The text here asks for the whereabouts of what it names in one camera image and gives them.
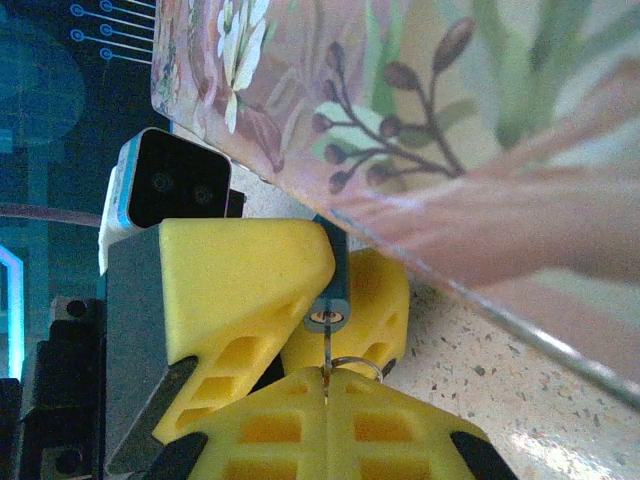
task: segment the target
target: speckled countertop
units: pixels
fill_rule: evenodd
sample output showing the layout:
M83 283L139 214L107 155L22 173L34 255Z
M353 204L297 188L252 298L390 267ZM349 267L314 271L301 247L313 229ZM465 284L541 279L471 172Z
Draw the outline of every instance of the speckled countertop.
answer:
M313 216L237 167L232 187L245 216ZM477 424L521 480L640 478L640 414L420 282L386 384Z

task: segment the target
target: pink surface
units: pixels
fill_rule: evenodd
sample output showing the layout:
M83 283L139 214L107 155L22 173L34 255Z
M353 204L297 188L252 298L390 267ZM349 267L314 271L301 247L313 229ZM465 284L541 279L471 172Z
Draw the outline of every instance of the pink surface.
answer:
M635 10L558 24L523 5L162 0L153 105L431 283L638 381L637 323L610 305L490 288L561 269L639 294L640 63L597 33Z

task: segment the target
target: camera lens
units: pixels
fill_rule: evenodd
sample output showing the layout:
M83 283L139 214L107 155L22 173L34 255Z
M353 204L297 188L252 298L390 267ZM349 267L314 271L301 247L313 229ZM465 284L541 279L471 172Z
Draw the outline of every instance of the camera lens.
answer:
M193 195L196 202L200 205L208 205L213 199L213 192L209 187L205 187L204 185L197 185L193 190Z
M151 177L151 185L160 193L167 193L173 188L173 178L163 172L154 173Z

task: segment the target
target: metal pin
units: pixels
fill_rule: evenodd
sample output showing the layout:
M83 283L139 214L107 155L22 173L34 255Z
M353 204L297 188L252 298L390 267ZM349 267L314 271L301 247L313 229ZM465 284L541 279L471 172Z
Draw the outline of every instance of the metal pin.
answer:
M322 375L329 378L331 375L331 312L322 314L324 320L324 366Z

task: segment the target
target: yellow foam block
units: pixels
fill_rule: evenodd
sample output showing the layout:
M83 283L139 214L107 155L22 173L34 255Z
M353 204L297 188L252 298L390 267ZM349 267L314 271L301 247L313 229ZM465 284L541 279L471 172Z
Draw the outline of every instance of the yellow foam block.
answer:
M478 427L354 372L329 382L327 478L475 480L450 439Z
M351 317L331 336L332 356L358 356L380 368L404 356L409 318L409 280L399 263L373 249L349 255ZM322 365L324 340L300 324L281 352L286 374ZM345 365L373 378L366 365Z
M208 441L189 480L326 478L322 375L304 369L211 415L185 433Z
M168 443L249 393L335 261L324 229L307 220L165 220L159 235L167 360L198 357L153 431Z

